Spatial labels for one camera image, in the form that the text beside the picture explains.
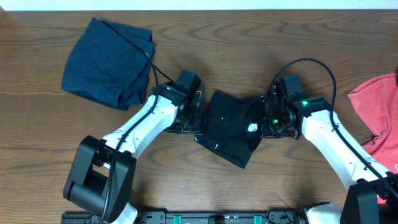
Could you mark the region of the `black polo shirt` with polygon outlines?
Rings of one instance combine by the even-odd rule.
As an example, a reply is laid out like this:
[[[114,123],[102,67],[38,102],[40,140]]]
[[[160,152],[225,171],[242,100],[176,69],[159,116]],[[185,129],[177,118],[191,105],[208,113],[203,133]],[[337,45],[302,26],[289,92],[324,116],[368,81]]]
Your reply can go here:
[[[243,169],[261,142],[263,116],[264,104],[260,97],[237,98],[216,91],[206,110],[203,134],[196,135],[194,140]]]

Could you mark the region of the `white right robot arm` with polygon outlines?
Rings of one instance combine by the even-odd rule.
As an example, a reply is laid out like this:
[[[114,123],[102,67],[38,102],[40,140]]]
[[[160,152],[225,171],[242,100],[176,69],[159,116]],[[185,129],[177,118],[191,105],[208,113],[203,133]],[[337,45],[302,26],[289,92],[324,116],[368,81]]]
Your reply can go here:
[[[343,205],[318,203],[302,209],[294,223],[397,223],[397,175],[370,156],[322,97],[263,97],[265,138],[310,141],[347,191]]]

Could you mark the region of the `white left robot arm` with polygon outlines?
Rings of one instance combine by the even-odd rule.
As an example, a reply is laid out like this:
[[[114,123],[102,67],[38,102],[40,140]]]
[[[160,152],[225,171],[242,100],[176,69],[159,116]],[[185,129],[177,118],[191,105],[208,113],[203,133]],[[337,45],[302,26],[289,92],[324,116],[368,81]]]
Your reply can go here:
[[[63,197],[99,223],[134,223],[138,211],[129,198],[138,158],[162,131],[200,133],[203,112],[198,106],[204,95],[202,84],[153,87],[124,125],[101,139],[87,136],[80,142]]]

